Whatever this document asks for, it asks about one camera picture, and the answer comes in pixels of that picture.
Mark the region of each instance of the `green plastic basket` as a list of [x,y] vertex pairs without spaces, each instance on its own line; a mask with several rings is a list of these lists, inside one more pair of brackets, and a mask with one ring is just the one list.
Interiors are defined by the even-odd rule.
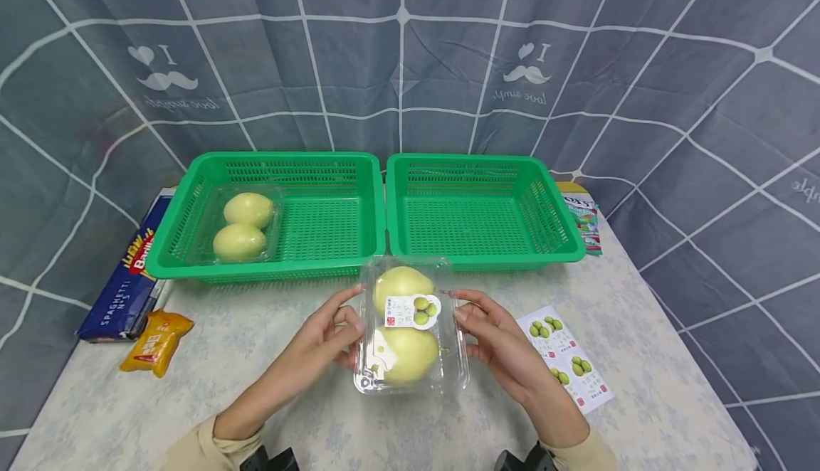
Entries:
[[[285,192],[274,260],[192,266],[185,262],[218,185],[272,182]],[[384,254],[379,162],[356,152],[202,154],[180,182],[154,236],[147,270],[162,278],[210,283],[356,275]]]
[[539,160],[395,154],[387,223],[396,255],[443,255],[461,272],[536,270],[586,254],[577,225]]

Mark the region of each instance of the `spaghetti box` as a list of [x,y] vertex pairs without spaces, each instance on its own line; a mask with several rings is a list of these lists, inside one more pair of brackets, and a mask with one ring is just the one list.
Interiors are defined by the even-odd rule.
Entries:
[[91,343],[133,341],[145,329],[147,314],[164,284],[145,270],[145,257],[173,195],[174,189],[162,189],[153,201],[97,302],[77,329],[80,339]]

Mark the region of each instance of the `clear plastic container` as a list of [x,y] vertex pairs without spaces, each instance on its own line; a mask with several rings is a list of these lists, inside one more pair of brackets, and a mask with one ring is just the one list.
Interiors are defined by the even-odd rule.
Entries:
[[470,381],[456,326],[453,268],[447,259],[374,256],[362,266],[354,383],[363,394],[454,391]]
[[[231,260],[221,259],[214,251],[214,238],[222,228],[227,227],[225,206],[239,194],[256,193],[268,198],[273,203],[273,216],[263,227],[258,228],[264,235],[265,243],[258,254],[243,256]],[[213,265],[220,263],[259,263],[271,261],[276,256],[276,245],[279,241],[279,230],[282,225],[283,192],[275,184],[229,184],[215,186],[207,197],[203,216],[199,219],[193,243],[189,246],[185,262],[188,265]]]

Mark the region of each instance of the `yellow snack bag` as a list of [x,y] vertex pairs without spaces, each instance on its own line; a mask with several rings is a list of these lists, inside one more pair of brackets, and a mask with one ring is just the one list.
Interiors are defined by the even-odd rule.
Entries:
[[149,313],[145,331],[120,364],[120,370],[152,371],[158,378],[164,377],[179,346],[179,338],[193,326],[194,322],[182,314],[166,313],[162,309]]

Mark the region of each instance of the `beige sleeve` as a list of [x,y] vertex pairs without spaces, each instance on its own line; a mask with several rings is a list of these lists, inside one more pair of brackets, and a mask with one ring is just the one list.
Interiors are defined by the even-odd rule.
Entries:
[[615,453],[594,430],[583,443],[572,448],[551,448],[541,443],[541,448],[555,455],[555,467],[559,471],[617,471]]
[[162,471],[238,471],[259,446],[259,433],[245,440],[214,438],[216,416],[185,434],[168,450]]

